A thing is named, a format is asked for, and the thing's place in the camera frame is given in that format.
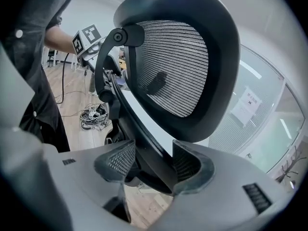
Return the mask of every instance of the sneaker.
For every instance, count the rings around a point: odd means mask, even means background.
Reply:
[[[94,92],[88,92],[89,95],[92,95],[94,97],[98,97],[96,90]]]

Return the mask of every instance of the mesh headrest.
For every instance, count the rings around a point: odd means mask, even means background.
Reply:
[[[140,47],[127,47],[128,86],[150,117],[178,140],[216,129],[239,64],[234,21],[219,0],[125,0],[116,27],[138,24]]]

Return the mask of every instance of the paper sign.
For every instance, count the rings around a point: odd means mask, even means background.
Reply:
[[[249,87],[247,87],[237,104],[231,110],[231,114],[239,119],[245,127],[249,120],[256,114],[261,103],[262,101],[250,90]]]
[[[246,108],[246,106],[242,103],[242,101],[238,101],[235,107],[231,110],[231,114],[233,114],[239,121],[244,125],[247,125],[249,120],[254,115]]]
[[[248,110],[250,110],[253,114],[256,113],[262,101],[258,98],[257,95],[254,94],[253,91],[250,90],[249,87],[246,88],[240,100],[246,106]]]

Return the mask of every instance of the wooden floor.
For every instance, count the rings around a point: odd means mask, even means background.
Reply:
[[[45,68],[45,73],[55,97],[62,93],[62,64]],[[104,145],[110,124],[102,131],[84,131],[79,125],[79,114],[89,103],[102,103],[98,98],[88,94],[91,73],[84,77],[83,70],[74,71],[70,64],[64,71],[64,102],[59,104],[66,135],[71,151],[90,149]],[[128,209],[132,225],[146,229],[154,223],[171,204],[172,197],[161,194],[142,184],[139,187],[125,186]]]

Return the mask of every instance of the glass partition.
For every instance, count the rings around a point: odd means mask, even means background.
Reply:
[[[245,150],[245,157],[262,171],[269,172],[295,142],[304,120],[295,97],[285,86],[275,112]]]
[[[283,77],[263,58],[241,47],[239,73],[227,111],[208,140],[198,144],[237,153],[263,125],[277,103]]]

